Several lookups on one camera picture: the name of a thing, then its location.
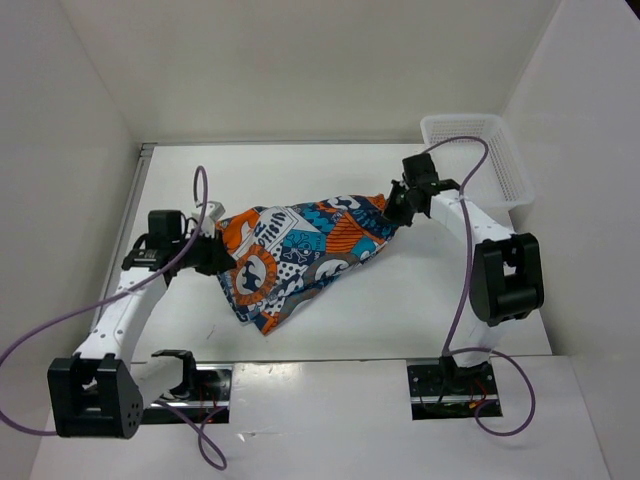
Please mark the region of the colourful patterned shorts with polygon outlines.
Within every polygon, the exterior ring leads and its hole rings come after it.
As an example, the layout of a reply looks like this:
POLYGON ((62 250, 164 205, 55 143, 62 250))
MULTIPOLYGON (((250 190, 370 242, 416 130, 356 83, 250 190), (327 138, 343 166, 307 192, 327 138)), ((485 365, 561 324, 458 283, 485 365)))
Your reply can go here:
POLYGON ((253 207, 217 223, 236 266, 218 276, 242 323, 268 335, 302 304, 367 263, 399 226, 383 218, 386 198, 343 195, 290 206, 253 207))

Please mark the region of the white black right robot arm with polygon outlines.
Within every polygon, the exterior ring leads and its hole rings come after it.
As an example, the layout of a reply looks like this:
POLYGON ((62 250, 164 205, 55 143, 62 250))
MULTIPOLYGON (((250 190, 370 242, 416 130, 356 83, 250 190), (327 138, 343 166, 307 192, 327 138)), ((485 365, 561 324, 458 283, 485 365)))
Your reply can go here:
POLYGON ((409 227, 415 215, 423 214, 464 248, 461 299, 438 370, 440 385, 460 393, 495 353, 507 329, 544 303, 539 242, 530 233, 517 234, 497 223, 456 181, 441 179, 430 154, 407 157, 402 164, 402 179, 392 182, 384 221, 409 227))

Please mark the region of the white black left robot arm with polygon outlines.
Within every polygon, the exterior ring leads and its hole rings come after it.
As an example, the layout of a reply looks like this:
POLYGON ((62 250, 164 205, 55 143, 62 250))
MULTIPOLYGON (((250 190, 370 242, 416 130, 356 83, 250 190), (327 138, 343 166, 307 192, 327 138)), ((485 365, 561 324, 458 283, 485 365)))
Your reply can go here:
POLYGON ((189 229, 178 210, 149 213, 147 232, 123 260, 115 301, 74 354, 48 368, 58 436, 129 439, 145 409, 164 394, 180 400, 196 394, 200 376, 191 351, 164 349, 141 364, 132 361, 154 308, 180 271, 212 276, 235 267, 216 229, 223 214, 219 202, 201 204, 189 229))

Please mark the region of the white plastic basket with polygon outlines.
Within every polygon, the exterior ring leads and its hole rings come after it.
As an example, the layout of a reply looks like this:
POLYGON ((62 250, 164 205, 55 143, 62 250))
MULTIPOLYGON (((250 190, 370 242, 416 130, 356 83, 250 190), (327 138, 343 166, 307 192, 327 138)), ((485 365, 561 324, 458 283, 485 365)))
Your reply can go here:
POLYGON ((443 114, 420 121, 426 147, 442 178, 462 183, 482 208, 511 210, 530 205, 534 189, 505 121, 491 114, 443 114))

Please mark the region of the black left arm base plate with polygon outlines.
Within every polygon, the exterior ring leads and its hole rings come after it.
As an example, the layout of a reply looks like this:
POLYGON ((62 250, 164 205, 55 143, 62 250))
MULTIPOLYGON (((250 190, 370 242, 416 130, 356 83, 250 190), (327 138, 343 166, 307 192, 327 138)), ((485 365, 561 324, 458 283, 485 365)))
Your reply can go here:
POLYGON ((227 423, 231 400, 233 365, 198 362, 184 374, 177 358, 157 357, 133 363, 130 371, 143 399, 143 424, 175 424, 183 420, 162 406, 166 403, 196 424, 216 409, 209 423, 227 423))

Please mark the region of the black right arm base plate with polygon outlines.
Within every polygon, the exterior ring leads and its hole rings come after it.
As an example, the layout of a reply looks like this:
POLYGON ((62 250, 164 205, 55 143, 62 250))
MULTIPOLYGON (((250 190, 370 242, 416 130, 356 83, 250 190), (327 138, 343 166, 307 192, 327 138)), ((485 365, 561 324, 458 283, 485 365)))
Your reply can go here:
POLYGON ((467 368, 452 358, 407 364, 413 420, 501 417, 493 368, 485 361, 467 368))

